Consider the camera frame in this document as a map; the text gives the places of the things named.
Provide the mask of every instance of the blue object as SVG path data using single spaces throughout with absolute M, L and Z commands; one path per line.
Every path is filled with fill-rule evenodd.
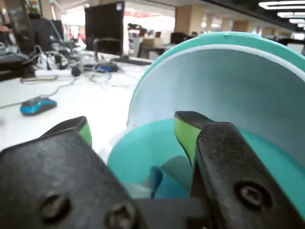
M 239 131 L 305 219 L 304 168 L 288 153 L 264 138 L 241 128 Z M 143 184 L 152 167 L 163 169 L 166 162 L 177 156 L 188 160 L 176 139 L 174 120 L 169 119 L 144 125 L 128 133 L 112 150 L 107 165 L 120 182 Z M 177 166 L 176 171 L 171 170 L 170 176 L 179 182 L 176 177 L 180 177 L 181 171 L 186 169 L 187 164 Z
M 20 108 L 20 111 L 25 116 L 38 115 L 44 111 L 50 110 L 57 106 L 57 102 L 47 97 L 37 97 L 25 101 Z
M 165 171 L 158 167 L 151 168 L 150 181 L 152 198 L 188 198 L 188 190 Z
M 143 184 L 152 167 L 161 167 L 176 156 L 188 160 L 173 126 L 173 119 L 163 120 L 128 133 L 112 150 L 107 166 L 121 183 Z

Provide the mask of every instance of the black equipment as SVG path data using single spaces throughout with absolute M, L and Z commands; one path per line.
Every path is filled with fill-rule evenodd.
M 62 22 L 57 20 L 51 20 L 42 18 L 41 16 L 30 15 L 30 22 L 34 31 L 35 44 L 39 45 L 43 51 L 51 51 L 52 44 L 60 43 L 60 39 L 63 40 L 63 27 Z
M 34 32 L 27 15 L 24 0 L 5 0 L 5 6 L 10 18 L 17 44 L 21 52 L 29 54 L 35 45 Z
M 231 123 L 206 120 L 186 199 L 130 199 L 73 129 L 4 149 L 0 228 L 304 229 L 238 130 Z
M 24 0 L 6 0 L 6 7 L 14 36 L 22 53 L 31 53 L 35 44 L 43 51 L 50 51 L 54 41 L 60 42 L 58 34 L 61 40 L 63 39 L 62 22 L 51 20 L 53 26 L 48 19 L 39 14 L 27 14 Z
M 184 32 L 172 32 L 171 34 L 171 44 L 180 44 L 183 41 L 193 38 Z
M 119 57 L 119 58 L 113 58 L 113 59 L 111 59 L 111 61 L 121 62 L 121 63 L 129 63 L 129 64 L 138 65 L 138 66 L 146 66 L 146 65 L 152 64 L 149 61 L 132 60 L 128 56 L 122 56 L 122 57 Z
M 123 1 L 85 8 L 87 50 L 100 39 L 99 52 L 122 55 L 124 8 Z

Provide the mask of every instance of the desk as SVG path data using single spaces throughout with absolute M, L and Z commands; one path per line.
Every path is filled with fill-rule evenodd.
M 106 59 L 113 55 L 104 55 Z M 84 73 L 71 86 L 61 88 L 50 97 L 58 103 L 52 110 L 37 116 L 25 117 L 19 111 L 20 105 L 0 109 L 0 150 L 35 139 L 56 124 L 81 115 L 87 117 L 92 134 L 92 147 L 99 153 L 107 142 L 126 128 L 129 103 L 133 90 L 148 66 L 118 64 L 124 72 L 95 73 L 95 81 Z M 59 77 L 54 82 L 21 84 L 19 78 L 0 83 L 0 106 L 26 101 L 40 94 L 50 94 L 59 85 L 69 83 L 73 78 Z M 108 155 L 100 155 L 107 160 Z
M 140 48 L 140 57 L 150 59 L 149 52 L 155 52 L 158 54 L 158 56 L 160 56 L 165 51 L 171 49 L 174 46 L 175 46 L 175 44 L 174 45 L 168 44 L 168 45 L 163 45 L 163 46 L 150 46 L 150 45 L 146 45 L 146 44 L 142 43 L 141 48 Z

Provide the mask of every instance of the cable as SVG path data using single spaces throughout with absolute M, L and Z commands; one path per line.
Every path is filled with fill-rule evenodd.
M 62 43 L 64 46 L 66 46 L 65 43 L 64 43 L 64 41 L 63 41 L 62 38 L 61 38 L 60 33 L 58 32 L 56 26 L 54 25 L 54 23 L 53 23 L 51 20 L 48 20 L 48 21 L 49 21 L 49 23 L 52 25 L 52 27 L 53 27 L 53 29 L 54 29 L 56 35 L 58 36 L 58 39 L 59 39 L 60 43 Z M 73 52 L 73 47 L 72 47 L 72 45 L 71 45 L 70 43 L 68 43 L 68 44 L 69 44 L 70 47 L 67 47 L 67 48 L 69 48 L 69 49 L 71 50 L 71 53 L 72 53 L 72 52 Z
M 72 84 L 74 84 L 74 82 L 78 79 L 78 77 L 75 77 L 70 83 L 67 83 L 67 84 L 63 84 L 63 85 L 60 85 L 54 92 L 52 92 L 51 94 L 41 94 L 39 96 L 36 96 L 36 97 L 33 97 L 31 99 L 35 99 L 37 97 L 51 97 L 51 96 L 54 96 L 61 88 L 63 87 L 68 87 L 68 86 L 71 86 Z M 17 103 L 13 103 L 13 104 L 7 104 L 7 105 L 4 105 L 4 106 L 0 106 L 0 109 L 3 109 L 3 108 L 6 108 L 6 107 L 10 107 L 10 106 L 16 106 L 16 105 L 20 105 L 24 103 L 24 101 L 22 102 L 17 102 Z
M 27 61 L 23 62 L 23 65 L 26 65 L 28 63 L 31 63 L 33 60 L 35 60 L 36 58 L 38 58 L 41 54 L 36 54 L 35 56 L 33 56 L 32 58 L 28 59 Z
M 62 40 L 61 35 L 60 35 L 60 33 L 58 32 L 56 26 L 54 25 L 54 23 L 53 23 L 51 20 L 48 20 L 48 21 L 49 21 L 49 23 L 51 24 L 51 26 L 53 27 L 53 29 L 54 29 L 56 35 L 58 36 L 59 41 L 62 43 L 63 40 Z
M 51 97 L 51 96 L 54 96 L 61 88 L 71 86 L 72 84 L 74 84 L 74 82 L 77 79 L 78 79 L 78 77 L 75 77 L 70 83 L 60 85 L 53 93 L 51 93 L 51 94 L 41 94 L 40 97 Z

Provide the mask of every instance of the black monitor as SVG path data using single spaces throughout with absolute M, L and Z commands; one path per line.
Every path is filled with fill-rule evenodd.
M 34 31 L 35 44 L 39 45 L 43 51 L 51 51 L 54 41 L 59 42 L 59 40 L 63 40 L 63 26 L 61 21 L 48 20 L 41 16 L 30 16 L 30 22 Z
M 124 8 L 123 1 L 85 8 L 87 50 L 93 51 L 98 38 L 98 51 L 122 55 Z
M 25 8 L 25 0 L 5 0 L 11 28 L 21 52 L 31 53 L 35 45 L 34 33 Z

